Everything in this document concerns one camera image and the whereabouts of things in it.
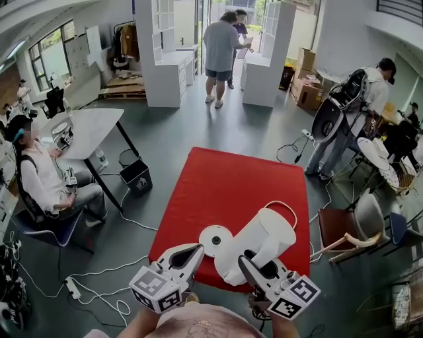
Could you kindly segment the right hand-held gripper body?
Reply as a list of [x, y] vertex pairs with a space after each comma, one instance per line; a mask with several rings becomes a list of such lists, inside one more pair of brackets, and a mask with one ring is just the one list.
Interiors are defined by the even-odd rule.
[[320, 295], [320, 288], [306, 275], [286, 271], [281, 277], [260, 277], [253, 286], [249, 305], [255, 314], [266, 312], [294, 320]]

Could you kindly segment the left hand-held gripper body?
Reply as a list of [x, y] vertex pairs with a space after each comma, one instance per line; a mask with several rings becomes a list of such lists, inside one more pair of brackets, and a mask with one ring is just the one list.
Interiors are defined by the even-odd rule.
[[129, 283], [135, 299], [155, 313], [163, 313], [182, 302], [191, 275], [165, 269], [159, 263], [143, 266]]

